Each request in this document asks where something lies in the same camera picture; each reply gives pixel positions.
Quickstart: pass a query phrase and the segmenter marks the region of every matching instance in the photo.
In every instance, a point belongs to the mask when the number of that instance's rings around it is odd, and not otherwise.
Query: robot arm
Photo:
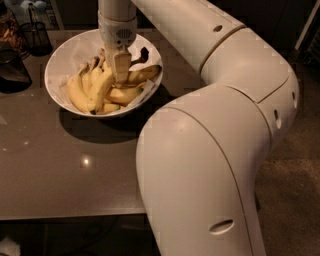
[[[131,0],[99,0],[98,23],[105,42],[106,61],[116,82],[127,79],[131,63],[128,47],[137,30],[136,7]]]
[[[294,72],[205,0],[132,2],[207,83],[157,111],[138,140],[139,185],[162,256],[266,255],[255,175],[295,118]]]

